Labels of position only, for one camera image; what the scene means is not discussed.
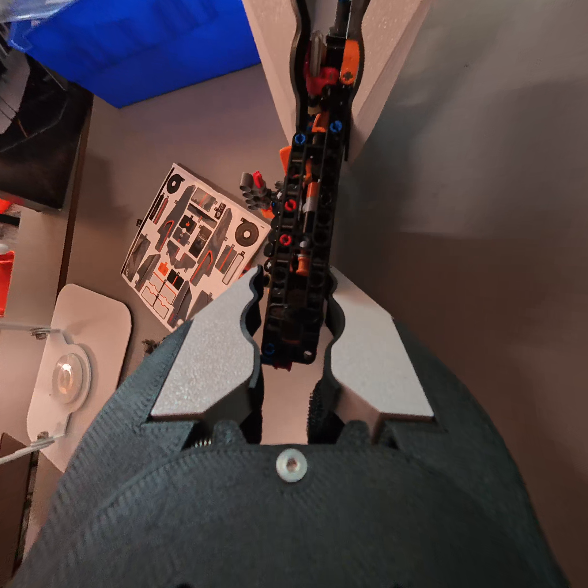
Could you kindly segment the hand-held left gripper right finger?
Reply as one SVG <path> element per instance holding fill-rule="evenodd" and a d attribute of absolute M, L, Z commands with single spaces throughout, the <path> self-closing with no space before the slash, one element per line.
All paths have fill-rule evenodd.
<path fill-rule="evenodd" d="M 329 412 L 378 436 L 388 420 L 433 422 L 434 411 L 389 312 L 336 268 L 327 311 L 332 341 L 323 382 Z"/>

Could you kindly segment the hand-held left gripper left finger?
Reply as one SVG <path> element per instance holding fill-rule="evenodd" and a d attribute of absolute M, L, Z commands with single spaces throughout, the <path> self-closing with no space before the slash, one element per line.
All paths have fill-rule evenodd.
<path fill-rule="evenodd" d="M 259 301 L 263 269 L 251 268 L 191 321 L 151 409 L 154 420 L 245 420 L 261 407 Z"/>

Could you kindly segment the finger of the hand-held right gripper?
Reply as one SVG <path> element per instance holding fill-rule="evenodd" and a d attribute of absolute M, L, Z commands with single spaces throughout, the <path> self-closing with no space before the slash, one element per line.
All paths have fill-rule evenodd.
<path fill-rule="evenodd" d="M 431 1 L 371 1 L 362 19 L 364 68 L 352 105 L 348 162 L 374 129 Z"/>
<path fill-rule="evenodd" d="M 290 78 L 290 51 L 296 33 L 290 1 L 243 1 L 270 92 L 287 138 L 295 134 L 296 99 Z"/>

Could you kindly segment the black lego frame assembly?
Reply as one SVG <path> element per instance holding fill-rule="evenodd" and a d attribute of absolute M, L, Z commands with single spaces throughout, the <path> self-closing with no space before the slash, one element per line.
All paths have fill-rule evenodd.
<path fill-rule="evenodd" d="M 338 1 L 326 37 L 311 31 L 305 1 L 292 1 L 289 68 L 295 132 L 281 151 L 285 173 L 264 264 L 269 288 L 261 362 L 311 364 L 323 324 L 334 211 L 349 153 L 352 104 L 364 68 L 362 21 L 369 1 Z"/>

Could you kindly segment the lego sticker sheet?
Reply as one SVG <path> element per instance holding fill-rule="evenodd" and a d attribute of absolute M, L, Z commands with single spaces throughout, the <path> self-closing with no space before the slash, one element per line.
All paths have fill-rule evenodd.
<path fill-rule="evenodd" d="M 251 268 L 270 225 L 172 164 L 139 224 L 121 276 L 172 332 Z"/>

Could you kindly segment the grey lego engine piece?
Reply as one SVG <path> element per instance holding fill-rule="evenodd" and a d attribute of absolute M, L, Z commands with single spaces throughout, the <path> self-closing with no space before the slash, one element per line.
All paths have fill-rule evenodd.
<path fill-rule="evenodd" d="M 239 189 L 248 210 L 259 212 L 266 219 L 274 218 L 273 209 L 279 191 L 270 189 L 259 171 L 255 171 L 253 174 L 243 172 L 240 177 Z"/>

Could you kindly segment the blue plastic bin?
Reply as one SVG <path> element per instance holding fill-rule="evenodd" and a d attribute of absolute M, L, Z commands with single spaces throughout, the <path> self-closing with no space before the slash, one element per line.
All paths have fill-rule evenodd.
<path fill-rule="evenodd" d="M 74 1 L 8 42 L 114 107 L 261 62 L 242 1 Z"/>

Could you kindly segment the clear suction cup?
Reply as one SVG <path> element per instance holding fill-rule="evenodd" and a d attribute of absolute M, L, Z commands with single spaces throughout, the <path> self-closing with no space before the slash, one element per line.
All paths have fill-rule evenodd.
<path fill-rule="evenodd" d="M 87 400 L 92 370 L 86 350 L 78 344 L 64 344 L 55 360 L 50 379 L 49 397 L 69 414 Z"/>

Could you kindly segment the orange plastic object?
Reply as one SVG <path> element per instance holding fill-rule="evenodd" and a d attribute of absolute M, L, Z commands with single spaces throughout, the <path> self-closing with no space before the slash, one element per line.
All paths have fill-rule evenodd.
<path fill-rule="evenodd" d="M 14 251 L 1 254 L 1 318 L 4 317 L 6 303 L 11 283 L 14 262 Z"/>

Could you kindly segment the clear plastic bag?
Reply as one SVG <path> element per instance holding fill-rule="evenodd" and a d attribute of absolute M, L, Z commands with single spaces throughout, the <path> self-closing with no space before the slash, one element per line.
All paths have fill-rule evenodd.
<path fill-rule="evenodd" d="M 76 1 L 1 1 L 1 25 L 7 27 L 7 43 L 27 53 L 29 34 Z"/>

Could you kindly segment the black cardboard box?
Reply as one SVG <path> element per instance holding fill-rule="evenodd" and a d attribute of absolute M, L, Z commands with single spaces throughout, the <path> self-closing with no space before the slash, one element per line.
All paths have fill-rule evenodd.
<path fill-rule="evenodd" d="M 1 50 L 1 199 L 61 210 L 92 93 L 16 49 Z"/>

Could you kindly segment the white rounded base plate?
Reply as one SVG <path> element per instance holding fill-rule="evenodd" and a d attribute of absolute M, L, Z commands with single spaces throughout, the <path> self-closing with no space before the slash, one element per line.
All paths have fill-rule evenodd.
<path fill-rule="evenodd" d="M 114 393 L 129 342 L 131 318 L 121 302 L 67 284 L 61 290 L 27 414 L 31 441 L 48 433 L 44 456 L 61 472 L 81 438 Z M 76 356 L 81 374 L 67 393 L 56 390 L 55 370 Z"/>

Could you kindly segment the clear acrylic bracket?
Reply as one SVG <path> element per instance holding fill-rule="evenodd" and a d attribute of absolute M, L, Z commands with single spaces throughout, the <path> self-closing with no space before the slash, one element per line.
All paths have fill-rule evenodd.
<path fill-rule="evenodd" d="M 1 330 L 27 332 L 31 334 L 31 336 L 33 336 L 37 341 L 44 341 L 47 338 L 51 338 L 55 341 L 58 341 L 59 344 L 62 346 L 67 347 L 71 345 L 71 343 L 68 342 L 68 339 L 64 334 L 65 332 L 62 329 L 54 329 L 51 326 L 26 325 L 14 322 L 1 322 Z M 49 447 L 50 445 L 55 443 L 61 437 L 64 437 L 66 435 L 65 432 L 67 429 L 68 420 L 69 417 L 66 417 L 65 421 L 57 426 L 55 434 L 50 435 L 48 432 L 41 432 L 40 434 L 38 434 L 38 438 L 34 440 L 30 445 L 2 457 L 1 465 L 23 458 L 26 455 L 39 452 L 42 449 L 45 449 L 46 447 Z"/>

